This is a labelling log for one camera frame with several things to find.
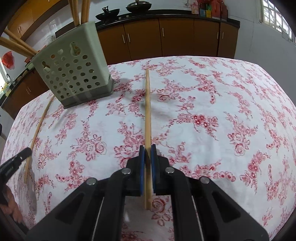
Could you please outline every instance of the utensil holder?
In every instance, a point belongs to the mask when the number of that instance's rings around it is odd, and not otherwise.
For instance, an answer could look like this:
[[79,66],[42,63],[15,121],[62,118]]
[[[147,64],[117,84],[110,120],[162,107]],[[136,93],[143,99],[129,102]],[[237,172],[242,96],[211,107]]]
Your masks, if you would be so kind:
[[31,62],[64,108],[111,95],[111,78],[95,22],[71,29]]

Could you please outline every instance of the silver bolt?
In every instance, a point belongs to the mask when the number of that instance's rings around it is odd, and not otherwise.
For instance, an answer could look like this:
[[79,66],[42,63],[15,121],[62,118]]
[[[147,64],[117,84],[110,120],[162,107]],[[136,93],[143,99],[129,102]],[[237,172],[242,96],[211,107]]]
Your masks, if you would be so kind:
[[174,173],[174,171],[175,171],[175,169],[173,167],[167,167],[165,169],[165,172],[168,173],[168,174],[172,174],[172,173]]
[[122,172],[124,175],[127,175],[127,174],[130,174],[130,173],[131,173],[131,169],[129,169],[129,168],[123,168],[123,169],[121,170],[121,172]]
[[207,178],[207,177],[201,177],[200,181],[204,184],[208,184],[210,182],[209,178]]
[[95,178],[93,178],[93,177],[91,177],[91,178],[89,178],[89,179],[87,179],[86,180],[86,184],[87,185],[95,185],[96,184],[96,179]]

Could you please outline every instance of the wooden chopstick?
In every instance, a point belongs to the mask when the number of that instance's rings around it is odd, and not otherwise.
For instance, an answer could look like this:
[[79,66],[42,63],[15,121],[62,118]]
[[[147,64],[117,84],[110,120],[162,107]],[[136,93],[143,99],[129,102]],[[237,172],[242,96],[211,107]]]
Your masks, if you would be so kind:
[[[30,146],[31,150],[33,150],[33,148],[34,148],[35,140],[36,140],[36,137],[37,137],[37,135],[38,135],[38,133],[39,133],[39,130],[40,130],[41,124],[42,124],[42,122],[43,122],[43,120],[44,120],[45,115],[47,114],[47,111],[48,111],[48,109],[49,109],[49,107],[50,107],[50,105],[51,105],[53,99],[54,99],[54,96],[51,97],[49,103],[47,104],[47,106],[46,106],[46,108],[45,108],[45,110],[44,110],[44,112],[43,112],[43,114],[42,114],[42,116],[41,116],[41,119],[40,119],[40,121],[39,121],[39,124],[38,124],[38,126],[37,126],[37,129],[36,129],[36,131],[35,131],[35,134],[34,134],[34,137],[33,137],[32,143],[31,143],[31,146]],[[28,173],[29,173],[29,166],[30,166],[30,163],[31,163],[31,162],[32,162],[32,156],[28,157],[27,160],[26,160],[26,168],[25,168],[25,178],[24,178],[24,183],[27,183]]]
[[26,48],[30,53],[32,53],[33,55],[36,55],[38,52],[33,49],[31,46],[29,46],[27,43],[25,43],[24,41],[22,41],[19,37],[17,37],[13,32],[11,32],[10,30],[8,30],[7,28],[4,29],[4,32],[10,37],[12,38],[15,42],[17,42],[18,44],[22,45],[24,48]]
[[74,25],[77,27],[79,23],[79,14],[78,14],[78,0],[68,0],[71,7],[71,13],[74,20]]
[[149,69],[146,69],[145,84],[145,149],[148,152],[149,160],[145,161],[144,175],[144,204],[145,209],[152,208],[152,173],[151,173],[151,102],[150,102],[150,78]]
[[87,23],[89,21],[89,8],[91,1],[90,0],[82,0],[81,7],[81,24]]
[[0,37],[0,45],[11,49],[21,55],[24,55],[28,58],[32,58],[34,56],[34,54],[32,54],[28,49],[26,49],[25,47],[23,47],[22,45],[13,42],[10,39],[4,38],[4,37]]

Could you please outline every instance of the red plastic bag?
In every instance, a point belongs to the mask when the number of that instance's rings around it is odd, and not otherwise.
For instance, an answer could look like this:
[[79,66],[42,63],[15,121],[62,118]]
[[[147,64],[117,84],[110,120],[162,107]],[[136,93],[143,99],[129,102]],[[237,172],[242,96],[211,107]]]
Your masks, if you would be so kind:
[[12,69],[14,67],[15,62],[14,62],[14,57],[12,56],[11,51],[9,51],[3,55],[2,63],[8,69]]

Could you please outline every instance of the floral tablecloth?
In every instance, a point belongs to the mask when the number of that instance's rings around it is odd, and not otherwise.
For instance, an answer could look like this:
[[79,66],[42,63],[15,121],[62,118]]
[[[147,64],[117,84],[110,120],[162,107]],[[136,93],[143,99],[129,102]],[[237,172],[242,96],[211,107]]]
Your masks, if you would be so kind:
[[[256,64],[212,57],[163,57],[109,66],[110,97],[63,109],[54,99],[33,148],[8,185],[28,227],[88,177],[124,167],[144,144],[145,70],[150,69],[152,142],[187,176],[207,176],[273,238],[296,206],[296,108]],[[30,146],[52,92],[19,112],[2,163]],[[122,240],[174,240],[169,196],[153,209],[127,197]]]

